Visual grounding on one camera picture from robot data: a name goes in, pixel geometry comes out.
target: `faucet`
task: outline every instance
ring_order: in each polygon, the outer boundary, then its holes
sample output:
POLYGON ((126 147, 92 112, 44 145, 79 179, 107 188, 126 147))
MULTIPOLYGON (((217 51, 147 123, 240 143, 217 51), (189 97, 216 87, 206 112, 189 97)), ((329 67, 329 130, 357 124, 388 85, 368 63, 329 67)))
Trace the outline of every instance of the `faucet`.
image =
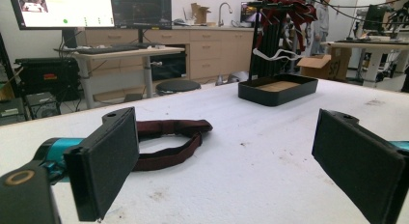
POLYGON ((220 5, 219 7, 219 22, 217 23, 219 27, 222 27, 224 24, 223 19, 222 19, 222 7, 223 5, 228 5, 229 6, 229 12, 232 14, 232 7, 230 7, 230 4, 227 2, 224 2, 220 5))

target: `white cable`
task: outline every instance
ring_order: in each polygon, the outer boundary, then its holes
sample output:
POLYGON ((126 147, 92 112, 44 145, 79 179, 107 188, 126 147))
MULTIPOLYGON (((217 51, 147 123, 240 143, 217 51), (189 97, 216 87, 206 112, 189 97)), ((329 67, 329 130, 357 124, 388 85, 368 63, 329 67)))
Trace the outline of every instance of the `white cable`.
POLYGON ((263 59, 265 59, 267 61, 276 61, 276 60, 280 60, 280 59, 283 59, 283 58, 287 58, 287 59, 289 59, 289 61, 295 61, 295 60, 303 57, 303 56, 298 55, 298 54, 296 54, 296 53, 294 53, 292 51, 283 50, 283 49, 279 49, 273 57, 265 56, 262 52, 258 51, 256 48, 253 49, 253 54, 256 55, 256 56, 259 56, 259 57, 261 57, 261 58, 263 58, 263 59), (291 58, 289 58, 287 56, 280 56, 279 57, 279 54, 281 52, 289 53, 289 54, 293 55, 293 57, 291 57, 291 58))

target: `floor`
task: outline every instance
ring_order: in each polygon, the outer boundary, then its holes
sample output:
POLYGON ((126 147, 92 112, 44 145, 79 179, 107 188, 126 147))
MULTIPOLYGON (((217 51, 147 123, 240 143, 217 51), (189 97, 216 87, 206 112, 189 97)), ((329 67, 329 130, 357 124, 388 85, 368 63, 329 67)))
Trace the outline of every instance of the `floor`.
MULTIPOLYGON (((202 84, 202 90, 211 88, 215 86, 215 81, 214 82, 208 82, 206 84, 202 84)), ((87 110, 87 104, 84 100, 84 95, 81 94, 81 99, 79 100, 73 100, 73 101, 64 101, 62 102, 60 106, 60 111, 61 114, 68 114, 68 113, 73 113, 75 111, 82 111, 82 110, 87 110)), ((103 107, 103 106, 108 106, 108 105, 113 105, 113 104, 119 104, 123 103, 123 98, 118 98, 118 99, 113 99, 113 100, 108 100, 104 102, 96 102, 95 107, 103 107)))

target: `black tray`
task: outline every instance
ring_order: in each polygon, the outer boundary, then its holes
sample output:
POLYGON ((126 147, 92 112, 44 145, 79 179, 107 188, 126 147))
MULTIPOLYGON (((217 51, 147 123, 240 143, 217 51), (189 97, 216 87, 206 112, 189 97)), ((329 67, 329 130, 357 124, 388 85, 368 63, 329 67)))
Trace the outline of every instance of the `black tray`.
POLYGON ((265 106, 278 106, 315 93, 317 84, 318 80, 315 78, 279 74, 239 82, 238 97, 265 106))

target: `keyboard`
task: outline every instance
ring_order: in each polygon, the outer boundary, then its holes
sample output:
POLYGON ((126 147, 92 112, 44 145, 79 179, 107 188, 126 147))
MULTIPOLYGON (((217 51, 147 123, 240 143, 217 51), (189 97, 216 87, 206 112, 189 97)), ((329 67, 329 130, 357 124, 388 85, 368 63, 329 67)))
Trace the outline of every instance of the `keyboard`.
POLYGON ((132 51, 140 49, 137 46, 131 45, 123 45, 123 46, 112 46, 106 48, 83 48, 83 49, 76 49, 79 54, 102 54, 102 53, 114 53, 114 52, 124 52, 124 51, 132 51))
POLYGON ((133 43, 114 43, 111 46, 113 47, 123 47, 123 46, 135 46, 139 48, 148 48, 149 46, 155 47, 157 45, 163 45, 162 43, 159 42, 133 42, 133 43))
POLYGON ((370 42, 369 39, 339 40, 336 42, 370 42))

